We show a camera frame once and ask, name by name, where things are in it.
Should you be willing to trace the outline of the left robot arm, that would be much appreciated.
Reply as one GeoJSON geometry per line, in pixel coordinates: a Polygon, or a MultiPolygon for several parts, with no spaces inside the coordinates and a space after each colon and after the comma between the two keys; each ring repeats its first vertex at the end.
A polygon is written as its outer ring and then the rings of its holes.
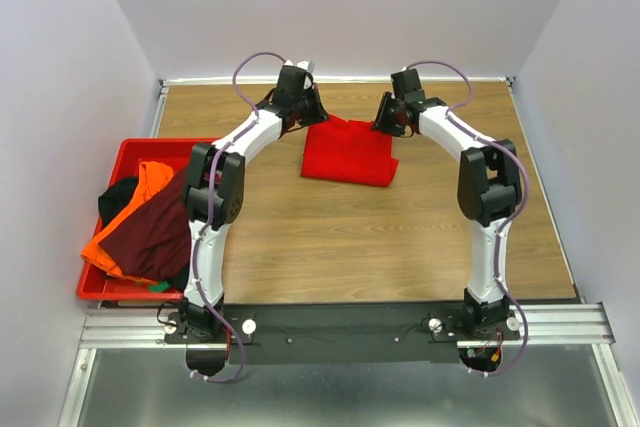
{"type": "Polygon", "coordinates": [[[214,340],[224,326],[224,250],[230,227],[243,206],[247,165],[294,128],[328,119],[313,78],[313,64],[287,61],[276,86],[243,123],[219,140],[193,147],[183,190],[191,259],[179,314],[180,322],[197,340],[214,340]]]}

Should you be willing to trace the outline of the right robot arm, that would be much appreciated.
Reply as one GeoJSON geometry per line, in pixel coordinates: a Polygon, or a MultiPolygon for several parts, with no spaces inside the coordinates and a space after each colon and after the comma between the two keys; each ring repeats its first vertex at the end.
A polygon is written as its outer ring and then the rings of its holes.
{"type": "Polygon", "coordinates": [[[522,164],[513,142],[497,141],[461,120],[454,108],[426,96],[413,67],[391,75],[372,129],[435,141],[458,161],[457,201],[472,230],[471,275],[463,294],[460,326],[480,339],[509,317],[506,250],[513,216],[523,200],[522,164]]]}

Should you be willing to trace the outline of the red t-shirt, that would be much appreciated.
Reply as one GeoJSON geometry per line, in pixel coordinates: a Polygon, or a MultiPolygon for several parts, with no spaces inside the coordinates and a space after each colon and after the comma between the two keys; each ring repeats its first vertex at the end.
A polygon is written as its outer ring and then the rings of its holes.
{"type": "Polygon", "coordinates": [[[301,176],[388,187],[399,164],[392,146],[392,138],[373,130],[371,122],[330,116],[328,121],[308,128],[301,176]]]}

